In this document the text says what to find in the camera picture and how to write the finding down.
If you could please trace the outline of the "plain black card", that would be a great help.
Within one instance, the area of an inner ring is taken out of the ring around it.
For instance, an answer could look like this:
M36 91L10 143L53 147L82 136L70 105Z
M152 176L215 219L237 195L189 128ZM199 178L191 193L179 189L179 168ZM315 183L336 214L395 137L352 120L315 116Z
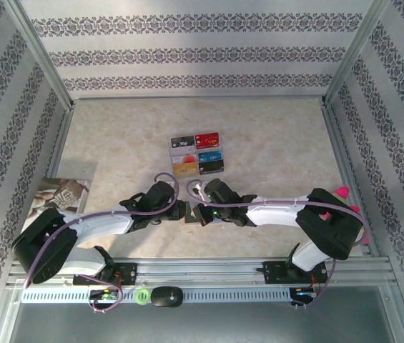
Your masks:
M206 161L199 163L199 175L223 172L225 169L224 160Z

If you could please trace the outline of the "yellow card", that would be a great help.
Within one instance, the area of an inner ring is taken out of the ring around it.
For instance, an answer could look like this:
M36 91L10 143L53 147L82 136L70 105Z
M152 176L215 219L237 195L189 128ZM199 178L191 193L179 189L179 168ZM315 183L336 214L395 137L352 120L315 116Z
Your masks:
M198 168L196 162L174 164L173 175L177 178L193 177L198 175Z

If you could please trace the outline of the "clear acrylic card stand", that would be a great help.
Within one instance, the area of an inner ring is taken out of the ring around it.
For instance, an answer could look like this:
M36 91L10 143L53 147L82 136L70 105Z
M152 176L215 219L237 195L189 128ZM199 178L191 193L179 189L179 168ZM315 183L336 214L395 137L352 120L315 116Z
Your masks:
M171 155L170 155L170 149L172 148L172 145L171 145L171 142L170 142L170 140L169 140L169 156L170 156L170 161L171 161ZM209 148L209 149L197 149L196 148L196 144L195 144L195 149L196 149L196 151L195 151L195 155L196 155L196 157L197 157L197 168L198 168L198 175L197 176L203 176L203 175L199 175L199 157L198 157L198 154L199 153L202 153L202 152L206 152L206 151L221 151L222 152L222 144L221 144L221 137L220 137L220 145L219 146L217 146L217 147L213 147L213 148Z

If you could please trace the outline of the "red VIP card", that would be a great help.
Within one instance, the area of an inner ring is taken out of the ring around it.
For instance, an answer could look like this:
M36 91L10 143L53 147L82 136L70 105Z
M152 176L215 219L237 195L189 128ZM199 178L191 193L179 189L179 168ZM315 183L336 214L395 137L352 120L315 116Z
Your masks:
M218 132L196 134L195 144L197 149L209 149L220 145Z

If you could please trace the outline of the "black VIP card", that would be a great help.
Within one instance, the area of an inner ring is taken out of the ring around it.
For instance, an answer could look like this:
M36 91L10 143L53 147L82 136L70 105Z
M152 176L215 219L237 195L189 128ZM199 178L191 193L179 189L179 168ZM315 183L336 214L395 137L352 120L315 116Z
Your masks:
M170 142L171 142L172 148L195 145L194 136L174 137L174 138L171 138Z

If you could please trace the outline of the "black computer mouse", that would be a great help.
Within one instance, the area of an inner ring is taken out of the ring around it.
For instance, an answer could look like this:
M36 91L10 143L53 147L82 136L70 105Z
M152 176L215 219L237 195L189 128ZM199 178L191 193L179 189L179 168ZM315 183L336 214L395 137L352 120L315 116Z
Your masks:
M151 292L151 303L155 307L174 308L182 304L184 293L179 287L156 287Z

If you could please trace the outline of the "book with photo cover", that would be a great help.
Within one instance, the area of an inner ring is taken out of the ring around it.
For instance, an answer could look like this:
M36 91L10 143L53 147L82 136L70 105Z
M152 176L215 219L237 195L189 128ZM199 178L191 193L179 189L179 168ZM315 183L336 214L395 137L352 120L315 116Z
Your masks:
M81 214L84 211L89 190L88 180L43 178L31 203L22 231L50 208L57 209L63 215Z

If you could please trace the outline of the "small circuit board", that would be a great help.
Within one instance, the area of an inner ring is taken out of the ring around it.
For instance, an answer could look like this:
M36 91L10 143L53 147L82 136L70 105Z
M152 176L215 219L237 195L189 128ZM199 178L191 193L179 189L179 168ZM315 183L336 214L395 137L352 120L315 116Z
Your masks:
M317 292L313 287L292 287L290 288L290 294L293 299L296 297L316 298L317 296Z
M111 289L91 290L89 293L90 301L116 301L119 298L119 292Z

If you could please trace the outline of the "plush toy with pink feet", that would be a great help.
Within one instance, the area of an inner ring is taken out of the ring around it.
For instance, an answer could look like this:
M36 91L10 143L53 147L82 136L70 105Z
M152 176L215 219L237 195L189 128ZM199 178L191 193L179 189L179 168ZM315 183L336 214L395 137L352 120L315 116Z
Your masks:
M339 187L336 190L334 190L331 193L335 198L340 200L343 204L347 205L350 207L355 213L360 214L360 207L354 204L350 204L348 201L348 196L350 194L350 189L346 186ZM358 235L358 238L356 241L361 244L369 244L370 243L370 237L365 231L365 227L362 227L360 230L360 233Z

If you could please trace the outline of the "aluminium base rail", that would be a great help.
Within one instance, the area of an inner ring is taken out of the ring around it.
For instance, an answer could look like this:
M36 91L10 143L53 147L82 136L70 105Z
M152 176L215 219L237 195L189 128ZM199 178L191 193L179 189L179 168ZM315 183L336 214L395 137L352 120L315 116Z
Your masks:
M265 261L285 261L282 258L118 258L117 263L136 263L137 286L167 286L180 288L246 287L265 285L256 271ZM332 287L383 286L396 284L397 279L387 257L351 257L338 261L329 285Z

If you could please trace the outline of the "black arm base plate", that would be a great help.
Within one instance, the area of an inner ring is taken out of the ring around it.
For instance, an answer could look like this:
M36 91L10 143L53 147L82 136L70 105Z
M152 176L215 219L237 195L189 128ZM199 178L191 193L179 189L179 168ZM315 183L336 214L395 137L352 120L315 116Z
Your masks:
M106 265L99 273L94 275L94 278L112 284L133 286L135 285L136 276L136 263L116 263Z
M263 275L266 284L312 284L327 281L328 271L324 262L309 272L290 262L265 261L256 271Z

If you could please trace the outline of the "aluminium frame back rail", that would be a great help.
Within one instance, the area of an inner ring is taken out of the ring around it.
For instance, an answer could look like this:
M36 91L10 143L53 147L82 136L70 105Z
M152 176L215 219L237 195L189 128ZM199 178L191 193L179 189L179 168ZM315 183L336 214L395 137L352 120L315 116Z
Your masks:
M94 96L94 97L81 97L73 99L73 102L79 101L103 101L103 100L145 100L145 99L279 99L279 100L307 100L317 99L319 102L324 103L324 96L317 95L183 95L183 96Z

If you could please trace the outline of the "aluminium frame side rail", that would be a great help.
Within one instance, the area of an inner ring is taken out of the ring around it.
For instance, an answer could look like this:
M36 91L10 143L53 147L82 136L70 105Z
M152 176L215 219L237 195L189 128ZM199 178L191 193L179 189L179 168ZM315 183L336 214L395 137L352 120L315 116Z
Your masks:
M343 132L338 127L338 122L332 112L332 109L325 105L323 100L320 101L320 107L341 179L345 185L350 187L350 195L348 196L348 199L351 203L360 207L360 214L363 216L364 219L367 220L368 224L370 225L370 242L367 244L370 255L372 257L386 257L386 254L384 254L384 252L379 249L379 246L375 240L375 232L373 231L373 227L371 226L368 211L365 208L365 202L363 200L362 192L358 187L359 184L353 169L353 161L345 144Z
M56 141L54 142L54 146L50 154L49 163L46 166L45 177L54 178L56 176L61 161L61 156L63 154L64 145L66 143L66 138L69 133L69 127L72 122L75 106L76 104L72 104L72 106L65 111L63 118L59 123Z

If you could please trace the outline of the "aluminium frame post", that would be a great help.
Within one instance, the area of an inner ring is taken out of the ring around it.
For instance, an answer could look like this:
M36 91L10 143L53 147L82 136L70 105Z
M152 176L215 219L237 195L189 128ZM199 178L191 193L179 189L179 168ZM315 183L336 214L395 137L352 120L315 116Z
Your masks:
M19 0L2 0L2 2L64 108L71 109L73 100L24 7Z
M350 43L346 54L335 72L327 91L325 92L322 102L325 106L329 106L336 97L343 82L348 77L353 64L358 55L363 49L371 32L375 28L377 22L382 16L385 8L390 3L390 0L373 0L365 17L363 18L359 29L357 30L352 42Z

